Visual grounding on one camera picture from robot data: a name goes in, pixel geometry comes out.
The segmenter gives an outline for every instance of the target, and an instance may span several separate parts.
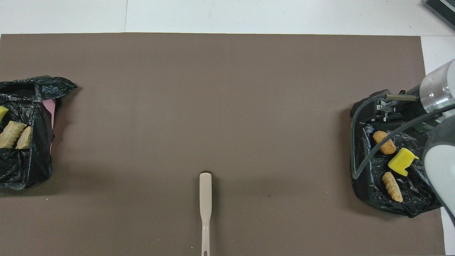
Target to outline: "white table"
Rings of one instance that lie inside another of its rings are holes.
[[[455,30],[420,0],[0,0],[0,34],[109,32],[421,36],[426,73],[455,58]]]

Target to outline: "white tile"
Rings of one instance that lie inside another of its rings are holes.
[[[124,32],[127,0],[0,0],[0,34]]]
[[[455,36],[423,36],[421,42],[427,74],[455,58]],[[454,223],[445,209],[441,209],[441,218],[444,228],[445,253],[455,255]]]
[[[421,0],[128,0],[126,32],[455,36]]]

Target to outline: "food piece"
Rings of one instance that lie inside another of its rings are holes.
[[[382,182],[384,182],[385,188],[393,200],[400,203],[403,202],[403,196],[401,195],[397,181],[391,172],[386,172],[382,176]]]
[[[31,135],[31,126],[25,128],[25,130],[20,135],[17,140],[16,149],[29,149],[30,148],[30,135]]]
[[[374,141],[376,142],[376,144],[380,143],[385,137],[387,137],[387,133],[386,132],[383,132],[383,131],[376,131],[374,134],[373,134],[373,139]],[[380,151],[386,155],[390,155],[390,154],[393,154],[395,153],[395,151],[397,150],[396,146],[394,145],[394,143],[392,142],[391,139],[389,139],[386,143],[384,143],[384,145],[381,146],[381,149]]]
[[[395,172],[403,176],[408,176],[408,171],[405,170],[405,168],[408,168],[414,159],[419,158],[409,151],[409,149],[401,148],[398,151],[398,154],[396,154],[387,165]]]
[[[10,121],[2,133],[0,133],[0,148],[12,148],[17,137],[27,125],[20,122]]]
[[[3,117],[5,116],[6,112],[8,112],[8,111],[9,111],[9,109],[7,109],[3,106],[0,106],[0,122],[3,119]]]

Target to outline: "yellow sponge piece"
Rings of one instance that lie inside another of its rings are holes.
[[[396,156],[389,161],[388,166],[395,172],[408,176],[408,171],[405,168],[408,168],[414,159],[419,159],[416,157],[409,149],[401,148]]]
[[[8,112],[9,109],[3,107],[3,106],[0,106],[0,122],[1,120],[3,119],[3,117],[5,116],[6,112]]]

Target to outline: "brown table surface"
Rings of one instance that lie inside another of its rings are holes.
[[[199,255],[198,175],[213,173],[212,255],[444,254],[440,211],[358,200],[349,109],[425,75],[411,36],[2,35],[0,81],[63,99],[54,173],[1,192],[2,255]]]

